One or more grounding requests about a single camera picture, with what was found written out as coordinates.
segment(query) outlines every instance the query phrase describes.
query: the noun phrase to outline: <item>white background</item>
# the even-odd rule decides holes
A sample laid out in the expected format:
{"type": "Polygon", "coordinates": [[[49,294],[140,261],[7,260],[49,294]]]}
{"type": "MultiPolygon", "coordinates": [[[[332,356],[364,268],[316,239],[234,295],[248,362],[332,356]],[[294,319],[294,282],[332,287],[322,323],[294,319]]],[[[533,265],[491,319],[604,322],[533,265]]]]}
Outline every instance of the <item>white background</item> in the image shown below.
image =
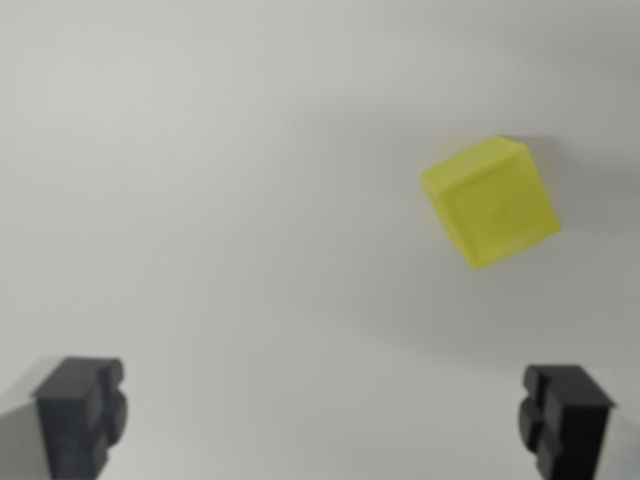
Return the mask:
{"type": "Polygon", "coordinates": [[[117,355],[105,480],[533,480],[529,362],[633,365],[640,3],[0,0],[0,382],[117,355]],[[494,134],[564,224],[483,271],[494,134]]]}

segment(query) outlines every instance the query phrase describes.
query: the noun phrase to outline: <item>yellow cube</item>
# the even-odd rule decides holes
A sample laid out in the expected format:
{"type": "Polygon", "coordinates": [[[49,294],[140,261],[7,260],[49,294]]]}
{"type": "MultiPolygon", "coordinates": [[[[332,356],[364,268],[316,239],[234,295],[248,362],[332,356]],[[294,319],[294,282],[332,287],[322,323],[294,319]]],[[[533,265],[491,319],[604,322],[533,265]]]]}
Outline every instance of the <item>yellow cube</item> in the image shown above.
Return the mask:
{"type": "Polygon", "coordinates": [[[455,246],[482,268],[559,232],[526,145],[494,137],[420,176],[455,246]]]}

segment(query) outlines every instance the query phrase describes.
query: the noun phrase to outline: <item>white surface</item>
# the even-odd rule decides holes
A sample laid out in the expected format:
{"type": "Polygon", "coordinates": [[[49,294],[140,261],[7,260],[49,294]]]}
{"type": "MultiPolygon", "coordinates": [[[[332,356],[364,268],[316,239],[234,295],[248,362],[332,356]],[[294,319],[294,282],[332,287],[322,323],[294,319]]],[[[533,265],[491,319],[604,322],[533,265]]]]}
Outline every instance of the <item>white surface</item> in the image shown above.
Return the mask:
{"type": "Polygon", "coordinates": [[[34,361],[0,395],[0,479],[51,479],[38,404],[31,394],[61,361],[60,357],[34,361]]]}
{"type": "Polygon", "coordinates": [[[0,381],[120,355],[105,480],[533,480],[530,361],[637,362],[640,3],[0,0],[0,381]],[[528,138],[474,272],[419,172],[528,138]]]}

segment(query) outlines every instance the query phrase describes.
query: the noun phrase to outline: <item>black plastic part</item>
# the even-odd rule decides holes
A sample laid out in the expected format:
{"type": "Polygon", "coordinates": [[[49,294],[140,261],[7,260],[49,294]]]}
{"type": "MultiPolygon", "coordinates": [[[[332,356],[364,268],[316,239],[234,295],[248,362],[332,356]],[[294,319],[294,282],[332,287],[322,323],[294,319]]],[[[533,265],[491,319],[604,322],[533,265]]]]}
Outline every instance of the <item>black plastic part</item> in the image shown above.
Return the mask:
{"type": "Polygon", "coordinates": [[[95,480],[126,424],[117,359],[67,358],[33,393],[56,480],[95,480]]]}
{"type": "Polygon", "coordinates": [[[609,410],[615,405],[579,366],[531,366],[520,435],[546,480],[593,480],[609,410]]]}

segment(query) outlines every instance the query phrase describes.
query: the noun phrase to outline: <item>translucent yellow block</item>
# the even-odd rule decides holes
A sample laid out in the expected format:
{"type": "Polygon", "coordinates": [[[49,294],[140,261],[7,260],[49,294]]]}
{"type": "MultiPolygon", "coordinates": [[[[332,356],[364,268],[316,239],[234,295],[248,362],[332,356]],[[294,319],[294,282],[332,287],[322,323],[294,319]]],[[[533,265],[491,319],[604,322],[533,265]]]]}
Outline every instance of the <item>translucent yellow block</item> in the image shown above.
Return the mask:
{"type": "Polygon", "coordinates": [[[482,268],[559,232],[526,145],[494,137],[420,176],[449,237],[482,268]]]}

